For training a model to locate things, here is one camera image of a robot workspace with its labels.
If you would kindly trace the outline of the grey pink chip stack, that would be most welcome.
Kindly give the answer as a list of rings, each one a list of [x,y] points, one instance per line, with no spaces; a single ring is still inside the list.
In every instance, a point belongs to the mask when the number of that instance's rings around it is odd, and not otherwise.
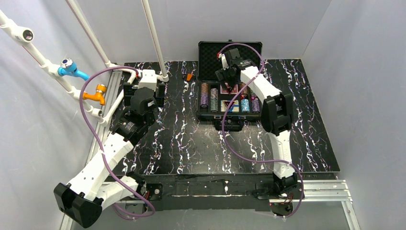
[[[212,88],[210,90],[210,99],[211,100],[218,100],[218,89],[217,88]]]

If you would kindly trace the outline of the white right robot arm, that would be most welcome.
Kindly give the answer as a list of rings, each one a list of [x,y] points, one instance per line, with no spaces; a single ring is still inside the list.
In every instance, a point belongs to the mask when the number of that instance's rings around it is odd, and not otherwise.
[[[242,82],[245,84],[243,90],[250,88],[262,104],[260,122],[271,140],[273,153],[271,193],[275,196],[291,193],[298,180],[298,173],[292,166],[290,145],[293,96],[273,86],[261,73],[263,67],[244,59],[237,48],[221,49],[217,58],[221,60],[222,68],[216,71],[216,76],[222,86],[231,91]]]

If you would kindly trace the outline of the dark green chip stack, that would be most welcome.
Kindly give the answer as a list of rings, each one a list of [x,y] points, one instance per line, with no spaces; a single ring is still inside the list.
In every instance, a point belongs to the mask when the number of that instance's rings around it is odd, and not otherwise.
[[[216,98],[210,100],[210,111],[211,113],[218,112],[218,100]]]

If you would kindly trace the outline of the black poker case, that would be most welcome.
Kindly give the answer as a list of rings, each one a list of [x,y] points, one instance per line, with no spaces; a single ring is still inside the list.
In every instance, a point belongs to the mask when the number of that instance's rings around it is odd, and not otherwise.
[[[261,117],[261,103],[240,80],[236,61],[248,60],[259,67],[262,42],[200,41],[198,44],[198,106],[200,121],[218,131],[241,131],[246,122]]]

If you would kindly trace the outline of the red triangle dealer button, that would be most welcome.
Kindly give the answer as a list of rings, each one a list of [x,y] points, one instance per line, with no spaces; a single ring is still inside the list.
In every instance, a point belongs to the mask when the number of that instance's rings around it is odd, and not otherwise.
[[[234,107],[234,102],[222,100],[222,110],[226,111],[227,108],[232,110],[233,107]]]

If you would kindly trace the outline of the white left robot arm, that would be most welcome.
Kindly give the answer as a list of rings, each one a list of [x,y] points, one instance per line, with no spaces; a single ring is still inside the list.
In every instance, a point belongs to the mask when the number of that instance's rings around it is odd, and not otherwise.
[[[126,110],[112,128],[103,148],[67,184],[59,183],[54,188],[60,211],[84,228],[92,226],[104,209],[131,196],[143,181],[141,177],[129,173],[119,182],[103,185],[120,160],[154,124],[154,109],[163,106],[165,87],[152,89],[141,83],[137,87],[125,83],[123,91]]]

